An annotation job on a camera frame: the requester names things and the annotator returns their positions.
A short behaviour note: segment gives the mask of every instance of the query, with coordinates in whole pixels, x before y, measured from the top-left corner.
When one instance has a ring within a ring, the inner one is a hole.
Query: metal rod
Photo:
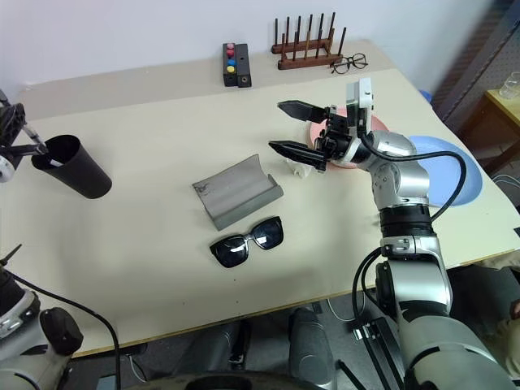
[[[332,12],[331,27],[328,30],[328,39],[332,39],[332,28],[334,27],[334,18],[335,17],[336,17],[336,13]]]
[[[319,46],[320,46],[321,43],[322,43],[322,31],[323,31],[323,30],[319,30],[319,32],[318,32],[318,45],[316,46],[316,55],[314,56],[315,59],[318,57],[318,54],[319,54]]]
[[[310,30],[307,30],[307,39],[305,40],[305,55],[303,57],[304,60],[307,59],[307,50],[309,49],[309,39],[310,39]]]
[[[341,55],[341,49],[343,49],[343,40],[345,39],[345,33],[347,32],[347,28],[343,27],[343,33],[341,34],[340,48],[338,49],[338,55]]]
[[[285,26],[285,45],[289,43],[289,17],[287,17],[287,25]]]
[[[298,38],[297,34],[298,34],[298,31],[295,31],[294,32],[294,42],[292,43],[292,60],[293,61],[296,59],[296,39]]]
[[[298,39],[297,43],[300,43],[300,23],[301,23],[301,16],[298,16]]]
[[[332,29],[332,38],[328,40],[327,57],[331,55],[332,39],[334,39],[334,28]]]
[[[285,34],[282,32],[282,62],[285,61]]]
[[[323,27],[323,14],[322,16],[319,18],[319,28],[318,28],[318,31],[321,30]]]

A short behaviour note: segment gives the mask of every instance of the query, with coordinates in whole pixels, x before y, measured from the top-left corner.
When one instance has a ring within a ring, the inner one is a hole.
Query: black cup
[[[48,154],[32,156],[32,165],[55,177],[88,199],[102,197],[112,180],[89,156],[75,136],[55,136],[46,141]],[[61,163],[61,167],[51,164]]]

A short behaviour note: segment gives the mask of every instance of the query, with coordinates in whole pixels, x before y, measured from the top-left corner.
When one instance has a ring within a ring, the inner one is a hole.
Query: black sunglasses
[[[272,217],[259,223],[250,234],[236,234],[214,243],[211,253],[226,268],[236,267],[249,255],[247,241],[254,240],[262,249],[272,249],[284,240],[284,230],[280,217]]]
[[[349,71],[351,65],[357,69],[363,69],[368,65],[368,62],[363,53],[356,53],[351,57],[341,57],[339,62],[331,63],[331,67],[334,68],[331,73],[337,72],[340,75],[344,75]]]

